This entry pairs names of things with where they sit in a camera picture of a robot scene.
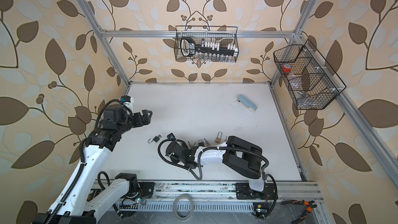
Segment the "black padlock with keys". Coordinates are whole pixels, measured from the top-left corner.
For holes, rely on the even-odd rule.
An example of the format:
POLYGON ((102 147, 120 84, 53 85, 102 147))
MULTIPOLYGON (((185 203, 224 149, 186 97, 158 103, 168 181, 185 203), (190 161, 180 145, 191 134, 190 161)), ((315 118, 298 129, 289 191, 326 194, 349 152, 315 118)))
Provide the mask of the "black padlock with keys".
POLYGON ((200 139, 199 142, 198 142, 198 145, 202 146, 202 147, 209 147, 210 143, 206 139, 200 139))
POLYGON ((189 145, 190 148, 195 147, 195 146, 196 146, 196 142, 193 143, 193 144, 191 144, 190 142, 188 142, 188 145, 189 145))

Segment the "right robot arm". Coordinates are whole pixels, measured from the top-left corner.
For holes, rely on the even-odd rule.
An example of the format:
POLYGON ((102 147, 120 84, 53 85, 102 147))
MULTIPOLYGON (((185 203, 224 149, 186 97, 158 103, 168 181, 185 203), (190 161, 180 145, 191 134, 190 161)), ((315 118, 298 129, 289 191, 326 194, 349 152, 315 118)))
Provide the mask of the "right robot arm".
POLYGON ((198 181, 203 179, 203 167, 219 163, 227 166, 248 179, 246 183, 235 184, 239 200, 278 199, 277 183, 266 173, 269 161, 262 155, 262 148, 236 136, 215 146, 189 147, 170 134, 159 143, 157 151, 164 162, 188 171, 198 181))

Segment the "black padlock with keys bottom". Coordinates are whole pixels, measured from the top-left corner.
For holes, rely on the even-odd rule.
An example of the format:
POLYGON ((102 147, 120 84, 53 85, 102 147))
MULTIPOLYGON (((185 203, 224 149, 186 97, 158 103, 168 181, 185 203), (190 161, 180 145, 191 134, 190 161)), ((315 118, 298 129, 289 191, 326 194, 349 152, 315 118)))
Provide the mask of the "black padlock with keys bottom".
POLYGON ((188 145, 189 145, 190 148, 195 147, 195 146, 196 146, 196 142, 193 143, 193 144, 191 144, 190 142, 188 142, 188 145))

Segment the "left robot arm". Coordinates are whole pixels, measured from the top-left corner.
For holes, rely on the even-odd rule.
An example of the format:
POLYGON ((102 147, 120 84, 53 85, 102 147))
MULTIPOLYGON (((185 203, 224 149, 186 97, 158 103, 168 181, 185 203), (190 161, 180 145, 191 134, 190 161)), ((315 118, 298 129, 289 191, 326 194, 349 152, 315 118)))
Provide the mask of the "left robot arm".
POLYGON ((138 198, 141 188, 137 176, 120 173, 91 201, 87 198, 94 182, 101 177, 106 160, 122 135, 133 128, 149 125, 152 111, 132 111, 132 99, 111 100, 98 113, 94 130, 80 142, 80 162, 66 186, 46 213, 38 213, 35 224, 96 224, 123 196, 138 198))

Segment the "black padlock with keys middle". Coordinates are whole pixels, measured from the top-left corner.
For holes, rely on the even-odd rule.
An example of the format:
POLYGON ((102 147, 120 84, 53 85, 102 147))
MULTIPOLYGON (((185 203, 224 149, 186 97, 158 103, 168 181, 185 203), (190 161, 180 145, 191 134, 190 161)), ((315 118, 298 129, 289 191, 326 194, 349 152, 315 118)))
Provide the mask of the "black padlock with keys middle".
POLYGON ((206 139, 200 139, 199 142, 198 142, 198 145, 202 146, 202 147, 209 147, 210 143, 206 139))

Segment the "brass padlock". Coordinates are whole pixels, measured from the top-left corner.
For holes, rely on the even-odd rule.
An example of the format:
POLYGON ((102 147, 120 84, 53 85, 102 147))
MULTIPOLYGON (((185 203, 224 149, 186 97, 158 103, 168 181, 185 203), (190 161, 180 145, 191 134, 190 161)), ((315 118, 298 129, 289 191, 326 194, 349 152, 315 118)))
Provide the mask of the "brass padlock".
POLYGON ((221 141, 222 141, 222 132, 220 131, 220 132, 218 132, 218 134, 217 134, 217 137, 216 137, 216 139, 215 139, 215 142, 216 142, 217 144, 220 144, 221 141))

